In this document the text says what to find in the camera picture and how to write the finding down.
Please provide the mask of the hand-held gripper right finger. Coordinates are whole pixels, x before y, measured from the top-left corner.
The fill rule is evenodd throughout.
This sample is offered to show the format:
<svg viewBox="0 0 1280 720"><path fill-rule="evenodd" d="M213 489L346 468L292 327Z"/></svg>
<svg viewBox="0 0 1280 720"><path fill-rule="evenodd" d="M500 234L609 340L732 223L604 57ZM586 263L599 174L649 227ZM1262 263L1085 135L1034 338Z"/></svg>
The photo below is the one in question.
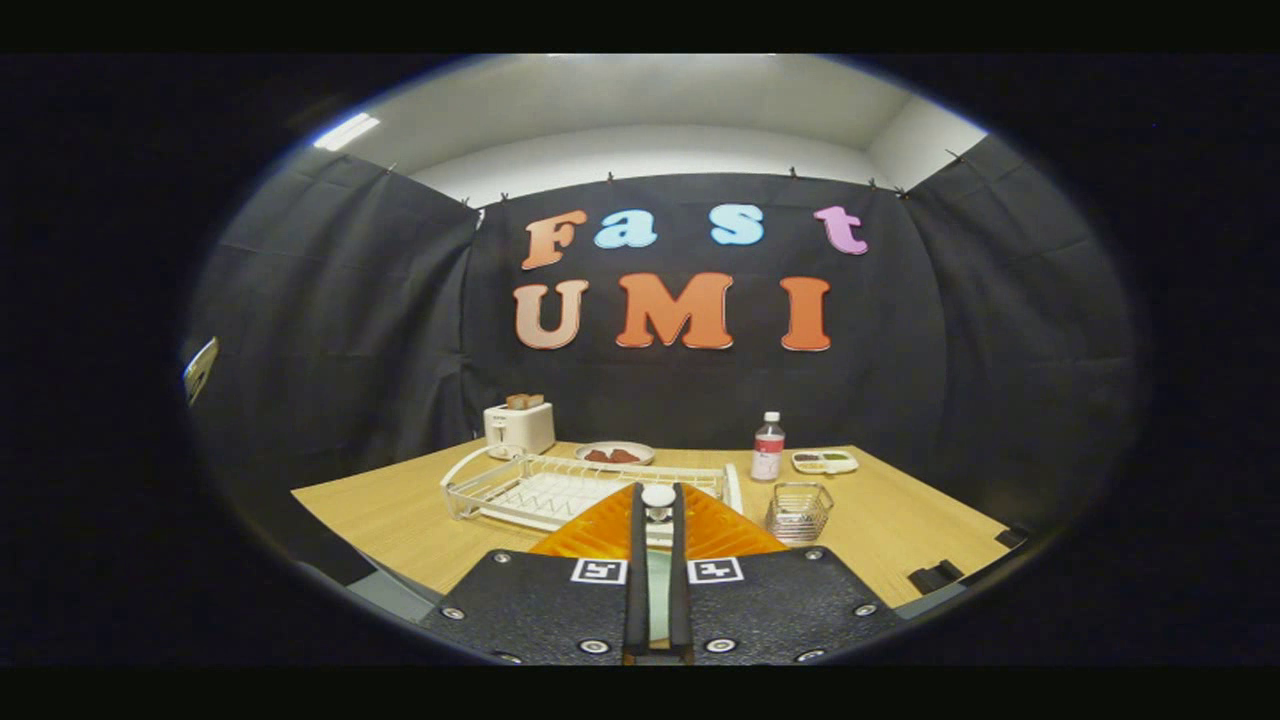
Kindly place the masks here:
<svg viewBox="0 0 1280 720"><path fill-rule="evenodd" d="M686 665L835 661L897 635L906 620L822 546L744 555L698 552L710 530L748 521L678 486L669 574L669 651Z"/></svg>

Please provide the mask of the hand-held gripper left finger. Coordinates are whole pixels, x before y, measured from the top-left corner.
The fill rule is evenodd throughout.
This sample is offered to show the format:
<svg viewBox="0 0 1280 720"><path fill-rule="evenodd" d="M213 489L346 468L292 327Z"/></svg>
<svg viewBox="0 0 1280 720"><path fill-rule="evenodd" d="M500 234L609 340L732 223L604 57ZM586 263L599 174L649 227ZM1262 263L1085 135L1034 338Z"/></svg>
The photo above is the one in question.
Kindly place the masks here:
<svg viewBox="0 0 1280 720"><path fill-rule="evenodd" d="M649 652L641 487L626 486L550 536L593 530L614 546L559 555L495 550L420 626L443 643L511 664L612 666Z"/></svg>

